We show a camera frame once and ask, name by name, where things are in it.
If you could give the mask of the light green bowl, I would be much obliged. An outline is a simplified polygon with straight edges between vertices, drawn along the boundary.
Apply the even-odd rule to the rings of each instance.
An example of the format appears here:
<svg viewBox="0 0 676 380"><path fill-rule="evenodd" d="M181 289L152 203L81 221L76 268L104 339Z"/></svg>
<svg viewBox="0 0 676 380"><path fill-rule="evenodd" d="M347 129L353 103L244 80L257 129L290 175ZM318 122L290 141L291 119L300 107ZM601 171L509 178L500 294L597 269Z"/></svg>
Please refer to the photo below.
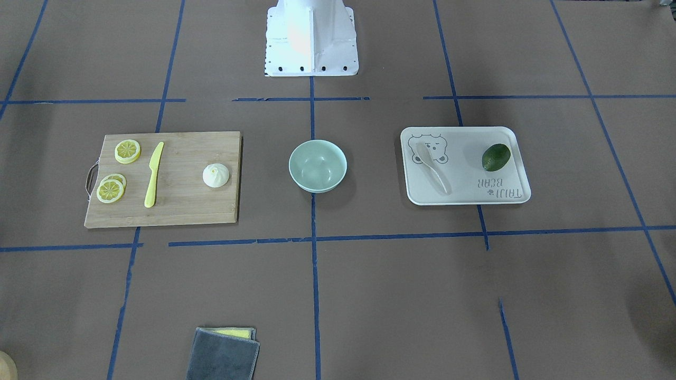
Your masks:
<svg viewBox="0 0 676 380"><path fill-rule="evenodd" d="M290 154L289 174L295 184L310 193L326 193L336 188L348 171L343 150L328 140L307 140Z"/></svg>

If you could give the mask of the yellow sponge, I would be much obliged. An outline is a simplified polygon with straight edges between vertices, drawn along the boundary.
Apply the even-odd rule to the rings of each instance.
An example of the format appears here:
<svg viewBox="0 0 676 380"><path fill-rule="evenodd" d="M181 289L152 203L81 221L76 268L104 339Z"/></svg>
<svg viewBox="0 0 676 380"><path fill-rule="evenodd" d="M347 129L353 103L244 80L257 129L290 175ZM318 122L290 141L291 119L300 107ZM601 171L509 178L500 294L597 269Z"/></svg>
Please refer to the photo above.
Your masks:
<svg viewBox="0 0 676 380"><path fill-rule="evenodd" d="M221 327L211 329L215 334L229 335L249 340L256 340L256 330L253 328Z"/></svg>

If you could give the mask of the white plastic spoon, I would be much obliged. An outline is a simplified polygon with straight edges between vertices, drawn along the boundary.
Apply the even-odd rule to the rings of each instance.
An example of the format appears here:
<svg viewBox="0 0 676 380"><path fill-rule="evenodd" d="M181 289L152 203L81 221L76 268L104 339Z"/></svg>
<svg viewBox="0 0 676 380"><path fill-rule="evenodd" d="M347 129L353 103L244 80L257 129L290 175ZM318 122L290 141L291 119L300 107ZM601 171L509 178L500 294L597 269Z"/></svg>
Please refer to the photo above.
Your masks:
<svg viewBox="0 0 676 380"><path fill-rule="evenodd" d="M429 170L437 177L437 180L446 195L449 195L452 192L448 180L443 175L442 171L437 168L435 161L432 159L432 156L429 152L429 148L426 144L416 144L415 146L416 153L420 161L429 168Z"/></svg>

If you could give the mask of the white bear tray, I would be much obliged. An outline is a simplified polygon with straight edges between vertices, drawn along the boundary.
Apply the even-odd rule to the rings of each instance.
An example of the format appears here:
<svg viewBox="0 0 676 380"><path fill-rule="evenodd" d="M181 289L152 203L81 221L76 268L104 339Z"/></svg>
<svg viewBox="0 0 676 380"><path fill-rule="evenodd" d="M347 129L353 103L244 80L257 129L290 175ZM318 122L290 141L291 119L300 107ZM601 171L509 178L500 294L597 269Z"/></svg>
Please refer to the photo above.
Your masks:
<svg viewBox="0 0 676 380"><path fill-rule="evenodd" d="M399 135L408 198L416 205L523 204L531 187L516 135L507 127L407 127ZM417 156L426 144L452 192L446 195L437 177ZM483 152L505 144L511 157L495 172L483 170Z"/></svg>

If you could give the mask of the bamboo cutting board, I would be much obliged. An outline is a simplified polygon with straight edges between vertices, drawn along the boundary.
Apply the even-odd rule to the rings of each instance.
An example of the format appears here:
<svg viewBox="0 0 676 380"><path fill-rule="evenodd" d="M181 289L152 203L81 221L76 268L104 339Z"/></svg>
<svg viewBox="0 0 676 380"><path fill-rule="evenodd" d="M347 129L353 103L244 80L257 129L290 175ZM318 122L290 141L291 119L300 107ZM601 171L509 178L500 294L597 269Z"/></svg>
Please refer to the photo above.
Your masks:
<svg viewBox="0 0 676 380"><path fill-rule="evenodd" d="M125 139L142 147L138 160L120 164L114 158L116 145ZM151 171L149 161L157 144L164 149L158 169L154 207L144 199ZM232 223L238 220L242 134L239 131L130 133L106 135L98 160L95 185L113 173L126 177L125 194L112 204L91 195L84 225L88 229L109 227L170 226ZM222 163L230 179L222 187L208 187L202 180L205 166Z"/></svg>

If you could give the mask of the lemon slice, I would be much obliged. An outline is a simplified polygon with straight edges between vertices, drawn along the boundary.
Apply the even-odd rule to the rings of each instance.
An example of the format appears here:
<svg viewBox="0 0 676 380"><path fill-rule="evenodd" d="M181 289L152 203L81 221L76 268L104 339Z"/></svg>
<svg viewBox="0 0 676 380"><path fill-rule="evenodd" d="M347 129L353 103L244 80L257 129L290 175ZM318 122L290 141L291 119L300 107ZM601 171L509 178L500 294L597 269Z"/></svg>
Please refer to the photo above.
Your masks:
<svg viewBox="0 0 676 380"><path fill-rule="evenodd" d="M126 180L125 175L121 175L119 173L113 173L111 175L105 176L104 178L102 178L101 182L105 182L107 180L116 180L118 182L121 182L121 185L123 187L126 187L126 185L127 185L127 180Z"/></svg>
<svg viewBox="0 0 676 380"><path fill-rule="evenodd" d="M125 139L119 142L114 149L114 158L120 164L131 164L138 160L142 147L137 140Z"/></svg>
<svg viewBox="0 0 676 380"><path fill-rule="evenodd" d="M125 186L120 180L106 179L102 180L97 188L95 195L99 202L103 204L112 204L120 200L125 194Z"/></svg>

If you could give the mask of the yellow plastic knife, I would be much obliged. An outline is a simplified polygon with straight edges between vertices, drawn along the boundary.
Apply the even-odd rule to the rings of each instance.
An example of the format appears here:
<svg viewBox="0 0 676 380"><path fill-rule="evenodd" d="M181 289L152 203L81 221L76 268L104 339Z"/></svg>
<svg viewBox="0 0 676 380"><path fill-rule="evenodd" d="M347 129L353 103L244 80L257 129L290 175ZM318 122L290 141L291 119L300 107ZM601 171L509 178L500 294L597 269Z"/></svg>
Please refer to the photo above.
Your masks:
<svg viewBox="0 0 676 380"><path fill-rule="evenodd" d="M160 141L155 147L150 161L149 161L149 170L151 171L149 177L149 183L147 186L145 199L143 205L145 208L151 208L155 205L156 195L157 195L157 180L158 180L158 169L162 158L162 153L164 149L164 142Z"/></svg>

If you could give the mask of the white steamed bun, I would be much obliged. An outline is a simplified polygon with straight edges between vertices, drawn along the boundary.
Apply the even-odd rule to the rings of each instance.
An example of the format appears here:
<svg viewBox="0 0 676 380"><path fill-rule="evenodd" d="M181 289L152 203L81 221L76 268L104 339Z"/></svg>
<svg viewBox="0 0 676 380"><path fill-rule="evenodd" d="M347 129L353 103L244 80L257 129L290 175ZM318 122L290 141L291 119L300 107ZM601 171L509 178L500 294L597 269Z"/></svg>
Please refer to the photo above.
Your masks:
<svg viewBox="0 0 676 380"><path fill-rule="evenodd" d="M230 170L222 163L214 163L205 166L202 172L202 180L212 188L224 186L230 179Z"/></svg>

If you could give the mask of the lemon slice lower back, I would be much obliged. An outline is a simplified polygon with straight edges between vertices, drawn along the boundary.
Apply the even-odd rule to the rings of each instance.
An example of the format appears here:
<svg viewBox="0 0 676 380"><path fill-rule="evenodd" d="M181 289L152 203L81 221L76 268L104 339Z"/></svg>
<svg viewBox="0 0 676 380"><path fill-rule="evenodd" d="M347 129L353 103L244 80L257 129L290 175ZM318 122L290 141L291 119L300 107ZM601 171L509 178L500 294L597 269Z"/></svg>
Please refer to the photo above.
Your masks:
<svg viewBox="0 0 676 380"><path fill-rule="evenodd" d="M118 182L121 182L121 185L123 187L126 187L126 185L127 185L127 180L126 180L125 175L121 175L119 173L113 173L111 175L105 176L104 178L102 178L101 182L105 182L107 180L116 180Z"/></svg>

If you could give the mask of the green avocado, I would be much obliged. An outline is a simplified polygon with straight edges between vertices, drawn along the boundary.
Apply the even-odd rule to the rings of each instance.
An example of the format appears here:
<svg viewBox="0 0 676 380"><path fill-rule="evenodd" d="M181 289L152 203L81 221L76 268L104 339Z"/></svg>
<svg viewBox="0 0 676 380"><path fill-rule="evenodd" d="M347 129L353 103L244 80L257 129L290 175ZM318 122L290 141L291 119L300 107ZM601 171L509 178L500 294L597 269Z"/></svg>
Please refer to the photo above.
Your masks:
<svg viewBox="0 0 676 380"><path fill-rule="evenodd" d="M505 144L494 144L486 149L481 156L481 166L487 172L502 169L511 157L510 148Z"/></svg>

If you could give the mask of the lemon slice lower front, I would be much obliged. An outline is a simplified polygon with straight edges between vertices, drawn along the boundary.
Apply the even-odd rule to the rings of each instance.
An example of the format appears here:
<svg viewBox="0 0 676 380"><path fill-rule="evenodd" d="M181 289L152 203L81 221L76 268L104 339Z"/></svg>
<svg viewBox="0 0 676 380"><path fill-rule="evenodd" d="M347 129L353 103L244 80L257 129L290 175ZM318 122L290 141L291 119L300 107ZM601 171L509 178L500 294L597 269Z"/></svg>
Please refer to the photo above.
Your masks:
<svg viewBox="0 0 676 380"><path fill-rule="evenodd" d="M125 186L120 180L106 179L102 180L97 188L95 195L99 202L103 204L112 204L120 200L125 194Z"/></svg>

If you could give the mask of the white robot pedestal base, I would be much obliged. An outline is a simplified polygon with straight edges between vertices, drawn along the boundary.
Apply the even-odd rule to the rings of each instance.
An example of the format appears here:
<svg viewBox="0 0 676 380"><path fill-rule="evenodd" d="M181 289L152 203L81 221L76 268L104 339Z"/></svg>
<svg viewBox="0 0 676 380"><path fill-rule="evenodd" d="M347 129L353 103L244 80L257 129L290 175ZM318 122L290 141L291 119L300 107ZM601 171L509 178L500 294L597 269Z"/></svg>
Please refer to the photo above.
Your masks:
<svg viewBox="0 0 676 380"><path fill-rule="evenodd" d="M266 22L267 77L358 74L355 16L343 1L278 1Z"/></svg>

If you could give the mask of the lemon slice upper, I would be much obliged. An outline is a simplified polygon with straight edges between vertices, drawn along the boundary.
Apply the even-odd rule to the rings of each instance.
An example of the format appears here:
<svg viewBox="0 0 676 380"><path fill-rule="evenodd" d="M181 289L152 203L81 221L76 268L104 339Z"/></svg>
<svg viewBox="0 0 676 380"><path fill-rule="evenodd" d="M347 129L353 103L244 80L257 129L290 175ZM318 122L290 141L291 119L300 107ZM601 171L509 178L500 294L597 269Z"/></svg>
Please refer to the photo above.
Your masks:
<svg viewBox="0 0 676 380"><path fill-rule="evenodd" d="M125 139L119 142L114 149L114 158L120 164L131 164L138 160L142 147L137 140Z"/></svg>

